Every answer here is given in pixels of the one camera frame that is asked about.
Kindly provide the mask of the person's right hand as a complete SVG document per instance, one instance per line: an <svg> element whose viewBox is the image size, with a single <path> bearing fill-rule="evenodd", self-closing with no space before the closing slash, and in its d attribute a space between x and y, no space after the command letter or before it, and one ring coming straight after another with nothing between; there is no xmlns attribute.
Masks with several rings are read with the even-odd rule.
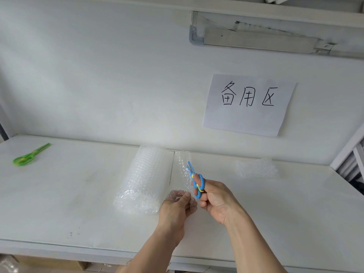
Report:
<svg viewBox="0 0 364 273"><path fill-rule="evenodd" d="M212 193L216 197L217 216L212 217L226 228L232 222L233 216L244 212L231 190L222 182L205 179L204 193Z"/></svg>

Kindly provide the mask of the person's left hand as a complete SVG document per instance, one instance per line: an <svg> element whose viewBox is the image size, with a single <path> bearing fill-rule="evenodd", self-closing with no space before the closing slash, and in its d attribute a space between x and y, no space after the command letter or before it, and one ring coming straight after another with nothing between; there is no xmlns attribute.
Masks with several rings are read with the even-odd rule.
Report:
<svg viewBox="0 0 364 273"><path fill-rule="evenodd" d="M187 206L178 206L165 199L161 205L157 229L180 240L184 237L184 223L190 215Z"/></svg>

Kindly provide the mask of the blue plastic scissors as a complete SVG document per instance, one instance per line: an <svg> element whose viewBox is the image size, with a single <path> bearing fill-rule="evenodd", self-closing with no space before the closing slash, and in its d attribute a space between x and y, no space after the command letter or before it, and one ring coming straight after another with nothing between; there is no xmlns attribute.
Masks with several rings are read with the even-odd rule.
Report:
<svg viewBox="0 0 364 273"><path fill-rule="evenodd" d="M195 198L200 199L205 189L205 179L201 174L197 174L190 161L187 162L190 179L192 181L193 193Z"/></svg>

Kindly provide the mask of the clear bubble wrap sheet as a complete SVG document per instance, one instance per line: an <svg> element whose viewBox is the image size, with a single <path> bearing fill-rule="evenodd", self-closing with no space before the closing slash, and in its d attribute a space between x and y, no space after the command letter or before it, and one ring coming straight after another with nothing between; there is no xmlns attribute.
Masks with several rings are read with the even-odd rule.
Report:
<svg viewBox="0 0 364 273"><path fill-rule="evenodd" d="M190 177L188 162L191 162L189 151L175 151L172 163L170 183L166 188L166 200L177 202L186 192L191 194L191 199L187 205L191 214L198 208L196 197L193 194L192 179Z"/></svg>

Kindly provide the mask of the person's right forearm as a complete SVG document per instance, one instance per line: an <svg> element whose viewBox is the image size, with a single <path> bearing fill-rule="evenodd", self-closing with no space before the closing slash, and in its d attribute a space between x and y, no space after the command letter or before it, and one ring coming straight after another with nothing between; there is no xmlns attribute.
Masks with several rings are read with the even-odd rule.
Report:
<svg viewBox="0 0 364 273"><path fill-rule="evenodd" d="M224 224L237 273L288 273L243 208L228 210Z"/></svg>

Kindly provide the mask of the person's left forearm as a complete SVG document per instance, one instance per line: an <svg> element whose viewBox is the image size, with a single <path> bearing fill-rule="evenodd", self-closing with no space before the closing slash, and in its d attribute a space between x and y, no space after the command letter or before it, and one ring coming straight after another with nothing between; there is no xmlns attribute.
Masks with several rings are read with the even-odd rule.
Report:
<svg viewBox="0 0 364 273"><path fill-rule="evenodd" d="M126 266L116 273L166 273L172 253L184 237L184 224L158 224L150 238Z"/></svg>

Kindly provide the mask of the clear bubble wrap roll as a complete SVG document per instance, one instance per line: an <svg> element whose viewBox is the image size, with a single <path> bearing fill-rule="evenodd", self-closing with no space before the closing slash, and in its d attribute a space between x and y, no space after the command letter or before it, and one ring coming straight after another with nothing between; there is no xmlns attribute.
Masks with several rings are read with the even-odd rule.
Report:
<svg viewBox="0 0 364 273"><path fill-rule="evenodd" d="M141 145L120 180L113 205L129 215L157 214L170 184L174 151Z"/></svg>

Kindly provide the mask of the small bubble wrap piece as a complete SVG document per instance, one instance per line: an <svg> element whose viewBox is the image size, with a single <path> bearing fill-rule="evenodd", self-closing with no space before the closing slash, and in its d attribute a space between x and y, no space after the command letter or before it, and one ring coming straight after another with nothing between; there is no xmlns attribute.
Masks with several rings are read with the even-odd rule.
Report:
<svg viewBox="0 0 364 273"><path fill-rule="evenodd" d="M268 158L235 160L233 165L237 175L242 179L274 178L279 174L273 160Z"/></svg>

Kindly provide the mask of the white handwritten paper sign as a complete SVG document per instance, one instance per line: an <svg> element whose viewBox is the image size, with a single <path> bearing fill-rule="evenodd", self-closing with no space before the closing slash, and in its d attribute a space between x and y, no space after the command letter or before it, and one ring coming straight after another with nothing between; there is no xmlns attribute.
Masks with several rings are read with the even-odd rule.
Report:
<svg viewBox="0 0 364 273"><path fill-rule="evenodd" d="M296 82L214 74L203 127L277 137Z"/></svg>

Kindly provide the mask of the brown cardboard box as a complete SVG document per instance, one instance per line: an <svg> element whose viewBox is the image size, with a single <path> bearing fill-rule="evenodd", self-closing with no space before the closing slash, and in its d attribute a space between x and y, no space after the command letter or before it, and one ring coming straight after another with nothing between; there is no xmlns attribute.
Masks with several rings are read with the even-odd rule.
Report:
<svg viewBox="0 0 364 273"><path fill-rule="evenodd" d="M15 255L25 273L83 273L90 262Z"/></svg>

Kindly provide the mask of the green plastic scissors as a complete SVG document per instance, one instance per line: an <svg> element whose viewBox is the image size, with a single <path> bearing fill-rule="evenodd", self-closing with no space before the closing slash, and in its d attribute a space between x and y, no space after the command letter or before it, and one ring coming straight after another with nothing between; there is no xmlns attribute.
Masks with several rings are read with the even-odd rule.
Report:
<svg viewBox="0 0 364 273"><path fill-rule="evenodd" d="M47 149L49 146L51 146L51 143L46 143L45 145L35 149L34 151L32 151L24 156L15 158L12 163L16 166L25 166L25 165L33 162L35 159L35 156L38 155L40 152L44 151L45 149Z"/></svg>

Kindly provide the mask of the white metal shelf frame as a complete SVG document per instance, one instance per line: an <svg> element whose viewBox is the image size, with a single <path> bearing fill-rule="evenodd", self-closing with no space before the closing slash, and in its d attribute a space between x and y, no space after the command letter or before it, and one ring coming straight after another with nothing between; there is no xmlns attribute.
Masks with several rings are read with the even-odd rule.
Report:
<svg viewBox="0 0 364 273"><path fill-rule="evenodd" d="M349 139L330 167L364 195L364 125Z"/></svg>

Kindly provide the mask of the grey metal bracket fixture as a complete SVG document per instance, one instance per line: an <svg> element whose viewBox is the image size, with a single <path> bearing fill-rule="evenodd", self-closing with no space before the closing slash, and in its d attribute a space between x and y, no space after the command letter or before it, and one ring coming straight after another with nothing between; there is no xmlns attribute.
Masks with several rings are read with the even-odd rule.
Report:
<svg viewBox="0 0 364 273"><path fill-rule="evenodd" d="M364 60L364 27L191 12L194 45Z"/></svg>

